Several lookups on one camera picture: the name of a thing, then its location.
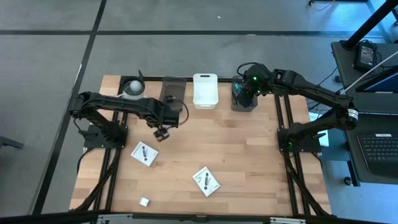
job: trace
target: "white cable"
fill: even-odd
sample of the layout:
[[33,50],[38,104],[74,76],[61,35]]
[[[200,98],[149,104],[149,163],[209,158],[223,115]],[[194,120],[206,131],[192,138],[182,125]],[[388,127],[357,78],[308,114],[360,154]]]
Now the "white cable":
[[393,53],[390,57],[384,59],[382,62],[380,62],[378,65],[376,65],[375,67],[373,67],[372,69],[370,69],[368,72],[366,72],[365,74],[363,74],[359,79],[357,79],[355,82],[353,82],[353,84],[351,84],[349,87],[347,87],[347,89],[343,90],[341,92],[341,94],[347,92],[351,87],[353,87],[357,82],[359,82],[363,77],[365,77],[366,75],[368,75],[369,73],[373,72],[373,70],[377,69],[377,67],[379,67],[380,65],[382,65],[384,62],[388,61],[390,58],[392,58],[393,56],[395,56],[396,54],[398,54],[398,51]]
[[326,9],[327,7],[331,6],[335,1],[336,1],[336,0],[333,0],[331,3],[329,3],[329,5],[327,5],[327,6],[323,7],[323,8],[321,8],[321,9],[316,8],[316,7],[313,5],[313,3],[311,3],[311,7],[312,7],[313,10],[320,12],[320,11]]

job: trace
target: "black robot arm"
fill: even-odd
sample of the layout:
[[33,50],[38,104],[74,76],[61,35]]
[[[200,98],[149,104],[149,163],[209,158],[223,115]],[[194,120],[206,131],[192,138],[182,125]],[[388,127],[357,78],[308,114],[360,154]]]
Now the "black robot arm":
[[352,98],[314,85],[296,72],[279,69],[271,72],[265,65],[254,63],[245,71],[243,79],[245,85],[236,97],[242,106],[249,106],[254,96],[273,93],[279,96],[302,95],[331,107],[331,110],[315,121],[293,123],[289,129],[279,130],[283,147],[293,144],[301,151],[307,151],[299,142],[305,138],[318,139],[319,131],[331,128],[350,130],[356,127],[358,112]]
[[107,141],[125,141],[126,132],[117,122],[108,121],[97,110],[111,110],[133,113],[139,119],[147,121],[150,128],[157,128],[154,132],[158,141],[168,138],[169,133],[165,126],[178,127],[179,112],[172,111],[168,106],[154,98],[128,100],[113,96],[103,96],[99,93],[80,93],[75,99],[71,115],[74,118],[85,118],[100,128]]

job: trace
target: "black wheel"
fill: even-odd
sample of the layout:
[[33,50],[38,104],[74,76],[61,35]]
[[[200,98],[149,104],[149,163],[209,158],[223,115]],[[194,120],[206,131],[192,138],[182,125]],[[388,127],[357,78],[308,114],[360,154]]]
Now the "black wheel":
[[346,184],[347,186],[353,186],[353,181],[351,180],[350,177],[345,177],[344,184]]

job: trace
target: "white ball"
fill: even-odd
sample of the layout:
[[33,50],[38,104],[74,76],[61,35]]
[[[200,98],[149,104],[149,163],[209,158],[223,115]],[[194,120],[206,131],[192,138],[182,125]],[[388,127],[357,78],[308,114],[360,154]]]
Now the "white ball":
[[140,91],[142,88],[141,82],[134,80],[130,83],[130,90],[132,91]]

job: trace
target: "white plastic bin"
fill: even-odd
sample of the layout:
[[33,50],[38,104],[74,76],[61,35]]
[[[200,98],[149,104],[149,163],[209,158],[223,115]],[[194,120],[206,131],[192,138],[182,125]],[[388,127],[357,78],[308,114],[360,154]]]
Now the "white plastic bin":
[[216,74],[193,75],[193,105],[198,110],[212,110],[218,103]]

